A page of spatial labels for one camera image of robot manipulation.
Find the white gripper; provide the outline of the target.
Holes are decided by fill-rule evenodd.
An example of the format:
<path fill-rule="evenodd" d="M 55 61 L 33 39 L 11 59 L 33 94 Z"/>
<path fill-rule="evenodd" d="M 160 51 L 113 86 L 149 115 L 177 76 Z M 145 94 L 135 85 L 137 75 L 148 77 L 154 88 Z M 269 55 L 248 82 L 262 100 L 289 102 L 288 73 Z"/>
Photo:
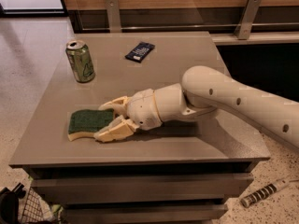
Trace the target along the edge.
<path fill-rule="evenodd" d="M 118 115 L 93 135 L 97 141 L 103 143 L 123 140 L 133 135 L 138 128 L 147 131 L 162 125 L 152 89 L 139 91 L 131 98 L 128 96 L 116 98 L 100 105 L 98 109 L 112 109 L 114 114 Z"/>

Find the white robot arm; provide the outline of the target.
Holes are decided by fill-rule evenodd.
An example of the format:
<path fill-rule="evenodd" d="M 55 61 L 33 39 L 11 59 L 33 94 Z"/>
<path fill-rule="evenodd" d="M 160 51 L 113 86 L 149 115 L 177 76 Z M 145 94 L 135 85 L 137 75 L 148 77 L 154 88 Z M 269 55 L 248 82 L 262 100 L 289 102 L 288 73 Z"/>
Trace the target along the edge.
<path fill-rule="evenodd" d="M 151 130 L 170 120 L 194 121 L 216 109 L 229 112 L 281 144 L 299 148 L 299 103 L 244 85 L 207 67 L 188 69 L 179 83 L 139 91 L 99 107 L 116 117 L 93 137 L 123 140 L 136 130 Z"/>

